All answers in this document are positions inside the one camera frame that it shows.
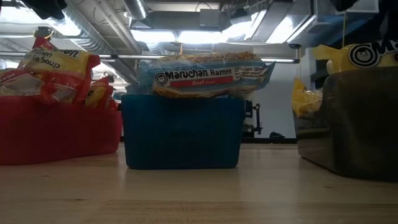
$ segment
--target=wooden table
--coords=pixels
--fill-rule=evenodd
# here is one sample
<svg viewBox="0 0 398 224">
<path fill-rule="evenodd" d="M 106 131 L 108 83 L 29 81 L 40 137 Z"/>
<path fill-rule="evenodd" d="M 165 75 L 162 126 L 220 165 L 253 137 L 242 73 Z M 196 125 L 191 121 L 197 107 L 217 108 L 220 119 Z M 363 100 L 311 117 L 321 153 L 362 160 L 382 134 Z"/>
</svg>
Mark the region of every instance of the wooden table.
<svg viewBox="0 0 398 224">
<path fill-rule="evenodd" d="M 243 144 L 237 169 L 131 170 L 117 154 L 0 166 L 0 223 L 398 223 L 398 185 L 347 179 L 296 145 Z"/>
</svg>

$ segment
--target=logo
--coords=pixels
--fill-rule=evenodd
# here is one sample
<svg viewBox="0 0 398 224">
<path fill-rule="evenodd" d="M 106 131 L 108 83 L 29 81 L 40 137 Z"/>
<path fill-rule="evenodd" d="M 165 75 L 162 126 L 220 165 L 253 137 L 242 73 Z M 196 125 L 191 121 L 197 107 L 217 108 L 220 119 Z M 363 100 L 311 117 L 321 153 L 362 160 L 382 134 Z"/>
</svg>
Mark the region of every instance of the logo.
<svg viewBox="0 0 398 224">
<path fill-rule="evenodd" d="M 169 80 L 169 78 L 167 78 L 167 76 L 164 73 L 158 73 L 155 75 L 155 79 L 160 82 L 160 84 L 164 85 L 167 83 L 167 81 Z"/>
<path fill-rule="evenodd" d="M 348 58 L 359 68 L 371 68 L 380 62 L 382 56 L 396 51 L 398 51 L 398 44 L 395 41 L 373 42 L 351 48 Z"/>
</svg>

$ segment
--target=white wall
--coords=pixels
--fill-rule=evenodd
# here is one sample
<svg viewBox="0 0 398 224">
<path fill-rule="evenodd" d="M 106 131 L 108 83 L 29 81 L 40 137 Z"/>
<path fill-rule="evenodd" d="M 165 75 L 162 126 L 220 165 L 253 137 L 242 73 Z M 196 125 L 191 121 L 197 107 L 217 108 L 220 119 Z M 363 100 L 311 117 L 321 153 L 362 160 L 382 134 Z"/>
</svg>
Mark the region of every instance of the white wall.
<svg viewBox="0 0 398 224">
<path fill-rule="evenodd" d="M 277 63 L 270 83 L 254 92 L 252 100 L 261 106 L 260 122 L 263 127 L 262 133 L 256 134 L 256 138 L 269 138 L 273 131 L 286 138 L 296 138 L 291 104 L 296 74 L 297 65 Z"/>
</svg>

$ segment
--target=red label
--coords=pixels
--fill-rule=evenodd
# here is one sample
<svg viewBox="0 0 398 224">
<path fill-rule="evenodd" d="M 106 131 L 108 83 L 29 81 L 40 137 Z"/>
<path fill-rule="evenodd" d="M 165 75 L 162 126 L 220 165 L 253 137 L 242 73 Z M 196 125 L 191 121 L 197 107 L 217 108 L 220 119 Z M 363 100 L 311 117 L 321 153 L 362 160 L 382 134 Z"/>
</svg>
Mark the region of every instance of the red label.
<svg viewBox="0 0 398 224">
<path fill-rule="evenodd" d="M 231 83 L 234 81 L 232 76 L 229 77 L 220 77 L 220 78 L 202 78 L 196 80 L 184 80 L 177 82 L 170 82 L 170 86 L 172 87 L 191 87 L 191 86 L 203 86 L 203 85 L 215 85 L 215 84 L 225 84 Z"/>
</svg>

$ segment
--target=ramen noodle package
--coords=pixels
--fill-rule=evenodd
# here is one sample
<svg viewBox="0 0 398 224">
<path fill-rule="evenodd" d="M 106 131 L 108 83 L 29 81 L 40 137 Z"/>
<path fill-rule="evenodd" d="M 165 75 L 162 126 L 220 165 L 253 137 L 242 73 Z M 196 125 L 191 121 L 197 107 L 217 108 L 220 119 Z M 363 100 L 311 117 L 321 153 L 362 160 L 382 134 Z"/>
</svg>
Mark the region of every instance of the ramen noodle package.
<svg viewBox="0 0 398 224">
<path fill-rule="evenodd" d="M 39 75 L 25 70 L 0 70 L 0 96 L 37 96 L 47 103 L 55 102 L 51 94 L 57 91 L 56 87 L 36 76 Z"/>
<path fill-rule="evenodd" d="M 91 108 L 106 109 L 109 107 L 109 104 L 112 101 L 112 92 L 113 87 L 109 85 L 109 77 L 104 77 L 98 81 L 95 81 L 90 86 L 85 105 Z"/>
<path fill-rule="evenodd" d="M 254 54 L 242 52 L 169 56 L 140 66 L 140 88 L 162 96 L 247 98 L 269 83 L 275 63 L 266 65 Z"/>
<path fill-rule="evenodd" d="M 100 58 L 82 50 L 61 50 L 38 37 L 33 49 L 21 60 L 18 69 L 40 74 L 38 79 L 53 83 L 57 101 L 83 103 L 91 82 L 91 69 Z"/>
<path fill-rule="evenodd" d="M 329 74 L 373 67 L 398 67 L 398 41 L 384 40 L 368 44 L 353 44 L 334 49 L 324 45 L 315 47 L 317 60 L 329 60 Z"/>
<path fill-rule="evenodd" d="M 321 91 L 307 90 L 304 83 L 294 78 L 292 107 L 297 117 L 307 117 L 318 111 L 322 103 Z"/>
</svg>

